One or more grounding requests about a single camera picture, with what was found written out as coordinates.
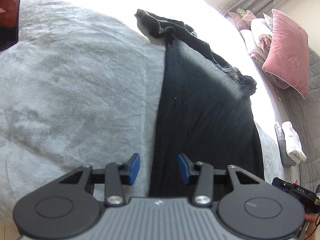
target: black t-shirt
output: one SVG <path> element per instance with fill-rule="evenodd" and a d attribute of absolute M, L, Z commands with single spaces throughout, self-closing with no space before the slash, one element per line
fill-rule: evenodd
<path fill-rule="evenodd" d="M 149 196 L 192 197 L 194 188 L 183 185 L 179 174 L 179 153 L 216 169 L 234 164 L 264 179 L 249 99 L 255 80 L 214 54 L 183 22 L 142 10 L 137 17 L 151 35 L 167 40 Z M 215 187 L 215 198 L 224 194 L 221 189 Z"/>

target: folded towel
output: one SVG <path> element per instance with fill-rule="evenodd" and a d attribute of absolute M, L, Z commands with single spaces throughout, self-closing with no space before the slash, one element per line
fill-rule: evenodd
<path fill-rule="evenodd" d="M 284 132 L 278 122 L 275 123 L 275 131 L 277 135 L 282 166 L 284 166 L 285 168 L 295 166 L 296 163 L 293 160 L 291 160 L 287 155 Z"/>
<path fill-rule="evenodd" d="M 302 151 L 299 135 L 293 129 L 291 122 L 284 122 L 282 124 L 282 129 L 284 132 L 287 155 L 296 164 L 299 164 L 300 161 L 304 162 L 307 157 Z"/>

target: gray blanket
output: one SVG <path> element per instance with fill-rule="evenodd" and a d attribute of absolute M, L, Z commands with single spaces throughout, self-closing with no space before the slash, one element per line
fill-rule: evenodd
<path fill-rule="evenodd" d="M 0 53 L 0 217 L 78 166 L 135 152 L 141 169 L 126 190 L 146 195 L 164 50 L 112 17 L 21 0 L 20 41 Z"/>
<path fill-rule="evenodd" d="M 293 88 L 282 90 L 284 106 L 307 156 L 299 165 L 300 184 L 315 191 L 320 184 L 320 56 L 309 49 L 309 89 L 304 100 Z"/>

